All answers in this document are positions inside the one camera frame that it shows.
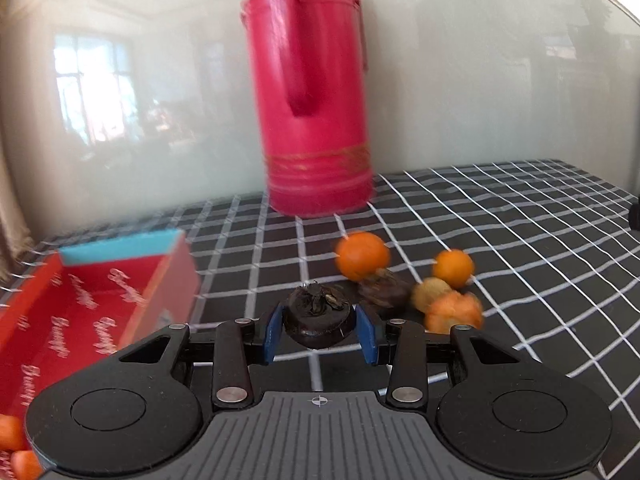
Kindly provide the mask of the dark purple mangosteen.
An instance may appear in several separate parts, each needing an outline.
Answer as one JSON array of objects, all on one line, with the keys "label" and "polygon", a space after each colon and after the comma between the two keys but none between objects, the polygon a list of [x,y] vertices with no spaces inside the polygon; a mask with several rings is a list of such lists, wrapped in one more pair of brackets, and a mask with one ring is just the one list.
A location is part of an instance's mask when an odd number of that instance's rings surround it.
[{"label": "dark purple mangosteen", "polygon": [[335,346],[356,328],[356,311],[339,287],[318,283],[299,286],[282,307],[286,333],[309,349]]}]

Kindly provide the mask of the yellowish brown round fruit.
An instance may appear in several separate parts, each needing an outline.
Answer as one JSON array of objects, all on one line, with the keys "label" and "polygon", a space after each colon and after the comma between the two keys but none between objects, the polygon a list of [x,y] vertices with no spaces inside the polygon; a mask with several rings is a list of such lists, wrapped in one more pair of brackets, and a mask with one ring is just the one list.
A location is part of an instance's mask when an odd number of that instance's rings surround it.
[{"label": "yellowish brown round fruit", "polygon": [[426,278],[413,287],[411,305],[416,310],[426,313],[437,298],[450,292],[452,292],[452,288],[440,278]]}]

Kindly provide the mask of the bumpy orange fruit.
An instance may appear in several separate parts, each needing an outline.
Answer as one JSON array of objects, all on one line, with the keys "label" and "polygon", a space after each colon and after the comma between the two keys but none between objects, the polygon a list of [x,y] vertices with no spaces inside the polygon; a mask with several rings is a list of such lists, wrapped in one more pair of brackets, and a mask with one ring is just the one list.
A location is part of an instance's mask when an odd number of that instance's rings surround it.
[{"label": "bumpy orange fruit", "polygon": [[447,292],[427,308],[425,328],[434,334],[448,335],[456,325],[469,325],[480,330],[484,325],[483,307],[472,292]]}]

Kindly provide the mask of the small orange tangerine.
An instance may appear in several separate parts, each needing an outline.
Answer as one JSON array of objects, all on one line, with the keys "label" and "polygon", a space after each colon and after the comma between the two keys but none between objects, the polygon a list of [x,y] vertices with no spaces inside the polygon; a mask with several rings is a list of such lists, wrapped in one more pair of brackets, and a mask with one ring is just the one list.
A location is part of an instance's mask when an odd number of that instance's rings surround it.
[{"label": "small orange tangerine", "polygon": [[432,275],[451,288],[463,288],[475,272],[473,259],[463,250],[448,249],[440,252],[432,265]]}]

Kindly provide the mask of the large orange tangerine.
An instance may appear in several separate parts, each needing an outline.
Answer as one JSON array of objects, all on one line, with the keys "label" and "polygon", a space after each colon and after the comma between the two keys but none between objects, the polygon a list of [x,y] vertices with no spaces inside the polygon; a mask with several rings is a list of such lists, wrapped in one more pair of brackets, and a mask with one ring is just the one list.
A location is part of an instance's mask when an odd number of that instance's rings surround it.
[{"label": "large orange tangerine", "polygon": [[353,282],[360,282],[390,265],[390,248],[381,237],[369,232],[352,232],[335,247],[337,270]]}]

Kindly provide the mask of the red cardboard box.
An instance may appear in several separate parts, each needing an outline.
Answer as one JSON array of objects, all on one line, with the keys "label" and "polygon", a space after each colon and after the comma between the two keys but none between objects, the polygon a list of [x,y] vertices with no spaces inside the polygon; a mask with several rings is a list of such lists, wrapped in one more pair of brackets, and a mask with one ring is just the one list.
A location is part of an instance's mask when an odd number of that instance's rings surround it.
[{"label": "red cardboard box", "polygon": [[61,380],[171,323],[200,277],[181,230],[57,249],[1,313],[1,411],[22,417]]}]

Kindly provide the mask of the black white grid tablecloth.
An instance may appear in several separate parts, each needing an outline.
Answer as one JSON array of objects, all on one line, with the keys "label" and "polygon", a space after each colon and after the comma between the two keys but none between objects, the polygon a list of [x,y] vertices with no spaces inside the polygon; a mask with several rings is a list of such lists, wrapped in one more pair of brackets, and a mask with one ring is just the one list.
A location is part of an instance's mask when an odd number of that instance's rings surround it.
[{"label": "black white grid tablecloth", "polygon": [[634,479],[639,202],[555,159],[270,194],[32,249],[6,479]]}]

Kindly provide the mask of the orange fruit in box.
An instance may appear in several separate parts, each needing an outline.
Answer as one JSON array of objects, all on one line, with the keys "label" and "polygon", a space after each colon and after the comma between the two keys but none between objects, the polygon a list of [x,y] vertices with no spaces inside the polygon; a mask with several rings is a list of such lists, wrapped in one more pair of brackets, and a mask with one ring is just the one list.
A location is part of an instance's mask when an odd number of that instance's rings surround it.
[{"label": "orange fruit in box", "polygon": [[23,451],[28,449],[23,421],[15,416],[0,415],[0,450]]}]

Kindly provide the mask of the beige lace curtain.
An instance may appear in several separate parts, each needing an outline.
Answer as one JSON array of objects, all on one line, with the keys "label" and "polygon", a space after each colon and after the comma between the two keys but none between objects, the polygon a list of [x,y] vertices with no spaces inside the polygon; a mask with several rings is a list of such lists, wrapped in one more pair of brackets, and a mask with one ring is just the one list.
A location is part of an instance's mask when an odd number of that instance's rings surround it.
[{"label": "beige lace curtain", "polygon": [[17,201],[4,154],[0,159],[1,281],[18,268],[18,258],[32,248],[32,233]]}]

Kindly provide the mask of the red thermos flask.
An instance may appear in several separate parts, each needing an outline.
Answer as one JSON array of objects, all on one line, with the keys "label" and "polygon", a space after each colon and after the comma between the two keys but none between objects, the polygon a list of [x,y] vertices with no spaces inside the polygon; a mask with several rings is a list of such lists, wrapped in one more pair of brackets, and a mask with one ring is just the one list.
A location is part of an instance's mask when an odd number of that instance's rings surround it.
[{"label": "red thermos flask", "polygon": [[314,218],[373,195],[360,0],[244,0],[271,207]]}]

